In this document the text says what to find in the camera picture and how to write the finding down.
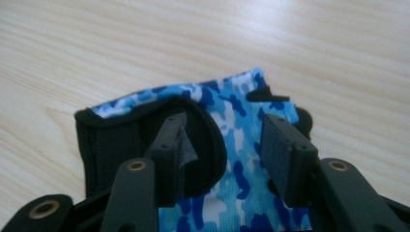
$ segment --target black fabric trim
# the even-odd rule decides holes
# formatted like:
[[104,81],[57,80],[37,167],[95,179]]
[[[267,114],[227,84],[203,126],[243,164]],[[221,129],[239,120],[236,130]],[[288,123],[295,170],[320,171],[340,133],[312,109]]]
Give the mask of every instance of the black fabric trim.
[[265,86],[247,93],[248,102],[289,102],[290,98],[286,96],[275,96],[271,93],[271,88]]
[[209,190],[226,168],[222,134],[205,109],[195,101],[175,96],[141,105],[116,118],[104,119],[91,109],[75,113],[87,197],[111,187],[118,166],[126,160],[143,157],[162,122],[184,111],[186,132],[198,155],[198,160],[186,166],[185,195],[196,196]]

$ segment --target blue camo cloth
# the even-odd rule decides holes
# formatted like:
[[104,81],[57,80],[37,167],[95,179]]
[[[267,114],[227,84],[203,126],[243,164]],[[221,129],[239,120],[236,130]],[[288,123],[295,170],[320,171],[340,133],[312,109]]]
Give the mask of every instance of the blue camo cloth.
[[148,89],[92,108],[103,118],[125,115],[135,107],[171,96],[198,102],[220,128],[227,150],[226,170],[205,194],[181,199],[159,211],[160,231],[297,231],[310,229],[308,209],[289,209],[268,190],[269,176],[259,157],[264,113],[298,122],[291,101],[249,102],[246,94],[266,86],[254,69],[200,84]]

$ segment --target wood grain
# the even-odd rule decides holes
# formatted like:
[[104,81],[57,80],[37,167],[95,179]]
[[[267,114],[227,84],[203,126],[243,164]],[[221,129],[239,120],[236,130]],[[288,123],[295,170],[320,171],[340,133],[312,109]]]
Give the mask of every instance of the wood grain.
[[254,67],[314,118],[320,157],[410,205],[408,1],[0,1],[0,226],[84,198],[73,114]]

